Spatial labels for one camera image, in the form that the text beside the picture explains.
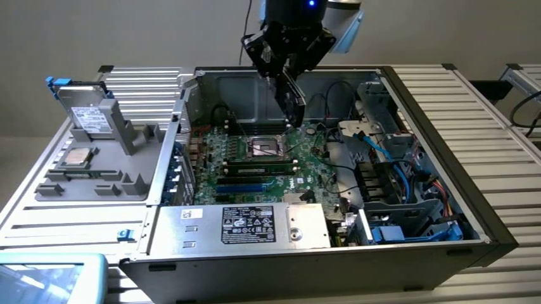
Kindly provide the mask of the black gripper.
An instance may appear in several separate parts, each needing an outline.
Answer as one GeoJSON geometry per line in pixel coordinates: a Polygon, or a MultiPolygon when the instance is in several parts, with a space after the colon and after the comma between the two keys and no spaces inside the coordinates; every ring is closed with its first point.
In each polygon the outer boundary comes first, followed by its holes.
{"type": "Polygon", "coordinates": [[[323,26],[327,1],[266,1],[259,31],[242,37],[243,49],[262,77],[293,78],[313,70],[335,36],[323,26]]]}

